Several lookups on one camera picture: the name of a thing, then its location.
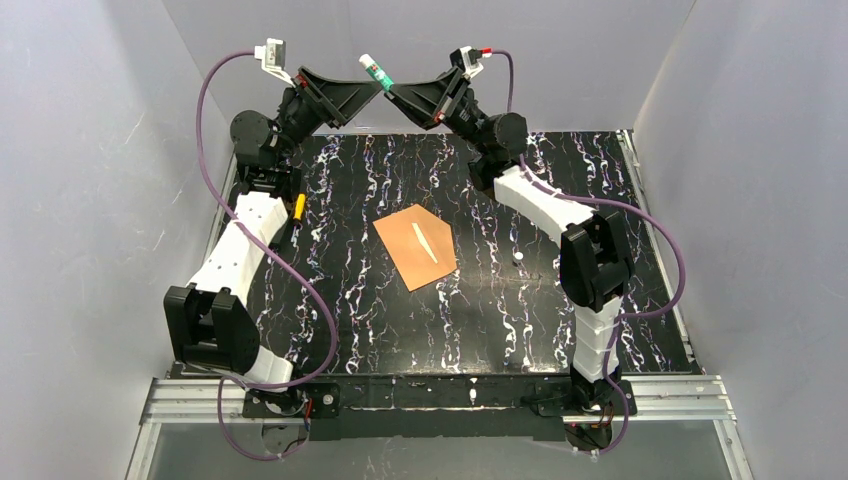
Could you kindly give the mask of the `orange brown envelope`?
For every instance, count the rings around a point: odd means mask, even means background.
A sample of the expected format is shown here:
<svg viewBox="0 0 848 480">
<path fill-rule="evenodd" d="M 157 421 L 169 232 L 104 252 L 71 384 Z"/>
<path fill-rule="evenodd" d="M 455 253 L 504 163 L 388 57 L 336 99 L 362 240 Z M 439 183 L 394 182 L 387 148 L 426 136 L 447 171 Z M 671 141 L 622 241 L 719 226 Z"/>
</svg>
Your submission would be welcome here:
<svg viewBox="0 0 848 480">
<path fill-rule="evenodd" d="M 420 246 L 412 228 L 417 222 L 435 252 L 434 264 Z M 451 226 L 419 204 L 413 204 L 373 222 L 406 288 L 413 292 L 458 269 Z"/>
</svg>

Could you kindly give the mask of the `green white glue stick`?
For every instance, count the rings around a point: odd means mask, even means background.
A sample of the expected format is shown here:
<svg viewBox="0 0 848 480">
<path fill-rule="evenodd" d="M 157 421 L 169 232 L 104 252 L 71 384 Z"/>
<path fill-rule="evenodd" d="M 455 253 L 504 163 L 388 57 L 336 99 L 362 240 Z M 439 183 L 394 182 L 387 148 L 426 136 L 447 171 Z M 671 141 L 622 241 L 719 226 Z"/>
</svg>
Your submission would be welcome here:
<svg viewBox="0 0 848 480">
<path fill-rule="evenodd" d="M 394 85 L 393 79 L 386 73 L 378 62 L 369 54 L 362 54 L 359 59 L 359 64 L 368 73 L 368 75 L 377 83 L 380 84 L 385 92 L 389 92 Z"/>
</svg>

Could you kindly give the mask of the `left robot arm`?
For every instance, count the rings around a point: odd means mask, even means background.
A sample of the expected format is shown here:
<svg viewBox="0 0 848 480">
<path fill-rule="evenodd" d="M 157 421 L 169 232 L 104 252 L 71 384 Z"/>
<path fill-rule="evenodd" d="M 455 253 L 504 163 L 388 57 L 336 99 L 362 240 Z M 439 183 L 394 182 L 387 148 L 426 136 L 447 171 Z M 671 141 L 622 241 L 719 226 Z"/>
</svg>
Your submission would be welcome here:
<svg viewBox="0 0 848 480">
<path fill-rule="evenodd" d="M 375 81 L 332 80 L 302 67 L 276 117 L 245 110 L 232 119 L 242 186 L 234 215 L 202 267 L 163 301 L 177 361 L 268 392 L 293 383 L 293 364 L 262 345 L 247 310 L 258 267 L 295 216 L 302 174 L 287 161 L 321 125 L 346 125 L 380 89 Z"/>
</svg>

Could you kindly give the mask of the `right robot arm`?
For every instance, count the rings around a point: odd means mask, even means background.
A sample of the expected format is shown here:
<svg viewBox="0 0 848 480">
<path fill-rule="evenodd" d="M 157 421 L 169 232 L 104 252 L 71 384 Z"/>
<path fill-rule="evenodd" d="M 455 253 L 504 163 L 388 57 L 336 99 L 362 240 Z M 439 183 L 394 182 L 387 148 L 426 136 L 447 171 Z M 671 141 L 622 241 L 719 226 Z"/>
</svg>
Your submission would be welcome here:
<svg viewBox="0 0 848 480">
<path fill-rule="evenodd" d="M 473 186 L 556 243 L 560 285 L 576 318 L 568 398 L 585 410 L 609 403 L 620 380 L 617 316 L 634 273 L 623 216 L 568 200 L 532 173 L 522 162 L 525 117 L 484 113 L 458 68 L 429 82 L 394 83 L 385 95 L 420 128 L 444 125 L 471 145 L 479 154 L 468 165 Z"/>
</svg>

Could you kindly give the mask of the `beige letter paper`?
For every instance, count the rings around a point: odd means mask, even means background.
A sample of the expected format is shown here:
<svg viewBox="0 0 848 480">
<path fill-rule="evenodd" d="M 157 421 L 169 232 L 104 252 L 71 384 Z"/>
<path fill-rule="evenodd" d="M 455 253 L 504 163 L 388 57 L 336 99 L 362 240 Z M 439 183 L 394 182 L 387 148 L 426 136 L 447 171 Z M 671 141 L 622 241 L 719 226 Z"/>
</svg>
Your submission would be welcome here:
<svg viewBox="0 0 848 480">
<path fill-rule="evenodd" d="M 412 228 L 413 228 L 413 231 L 415 233 L 415 236 L 416 236 L 420 246 L 424 249 L 424 251 L 427 253 L 427 255 L 432 260 L 432 262 L 434 264 L 437 264 L 438 258 L 436 256 L 435 252 L 433 251 L 432 247 L 430 246 L 428 240 L 426 239 L 420 225 L 417 222 L 413 222 Z"/>
</svg>

